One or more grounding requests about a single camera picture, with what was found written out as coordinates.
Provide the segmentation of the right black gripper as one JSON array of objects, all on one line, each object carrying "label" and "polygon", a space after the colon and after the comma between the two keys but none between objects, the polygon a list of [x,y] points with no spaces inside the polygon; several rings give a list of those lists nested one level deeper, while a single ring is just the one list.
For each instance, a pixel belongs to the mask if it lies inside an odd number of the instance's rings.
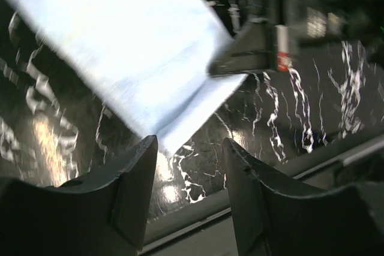
[{"label": "right black gripper", "polygon": [[210,76],[289,71],[302,47],[358,40],[383,65],[383,0],[269,0],[269,22],[247,22]]}]

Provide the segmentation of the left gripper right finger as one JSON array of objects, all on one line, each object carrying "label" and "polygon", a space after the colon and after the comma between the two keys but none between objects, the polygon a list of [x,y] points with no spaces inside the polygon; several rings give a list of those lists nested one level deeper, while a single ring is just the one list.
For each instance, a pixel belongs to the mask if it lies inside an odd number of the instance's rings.
[{"label": "left gripper right finger", "polygon": [[322,190],[223,141],[239,255],[382,255],[383,184]]}]

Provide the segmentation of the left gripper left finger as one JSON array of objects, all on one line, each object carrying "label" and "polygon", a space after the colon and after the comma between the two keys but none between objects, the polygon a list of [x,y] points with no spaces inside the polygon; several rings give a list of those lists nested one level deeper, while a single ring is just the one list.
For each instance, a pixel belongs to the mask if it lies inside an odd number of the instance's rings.
[{"label": "left gripper left finger", "polygon": [[136,255],[144,246],[157,138],[59,187],[1,179],[2,255]]}]

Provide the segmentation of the light blue towel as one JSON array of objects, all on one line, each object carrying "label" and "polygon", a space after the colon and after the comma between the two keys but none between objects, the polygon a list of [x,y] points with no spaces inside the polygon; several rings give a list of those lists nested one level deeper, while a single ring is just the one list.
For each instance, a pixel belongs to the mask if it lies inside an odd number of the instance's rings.
[{"label": "light blue towel", "polygon": [[137,135],[173,155],[245,80],[212,78],[231,37],[205,0],[8,0]]}]

